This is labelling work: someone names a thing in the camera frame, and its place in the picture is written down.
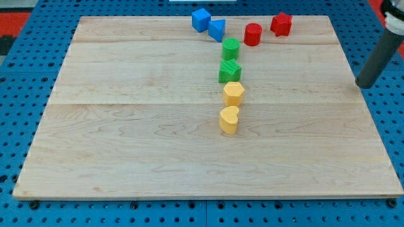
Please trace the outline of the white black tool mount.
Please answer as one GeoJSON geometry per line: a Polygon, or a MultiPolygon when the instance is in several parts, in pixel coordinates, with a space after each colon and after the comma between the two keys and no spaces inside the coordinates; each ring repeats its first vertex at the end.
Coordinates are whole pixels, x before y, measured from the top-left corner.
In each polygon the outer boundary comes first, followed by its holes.
{"type": "Polygon", "coordinates": [[[383,0],[380,10],[385,27],[396,35],[403,35],[403,0],[383,0]]]}

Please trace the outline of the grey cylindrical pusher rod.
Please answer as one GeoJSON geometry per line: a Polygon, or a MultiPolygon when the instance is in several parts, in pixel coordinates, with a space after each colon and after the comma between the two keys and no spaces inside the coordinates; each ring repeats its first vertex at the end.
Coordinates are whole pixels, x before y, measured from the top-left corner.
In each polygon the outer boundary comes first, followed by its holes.
{"type": "Polygon", "coordinates": [[[362,89],[372,88],[402,42],[403,35],[398,35],[385,29],[379,42],[356,77],[356,85],[362,89]]]}

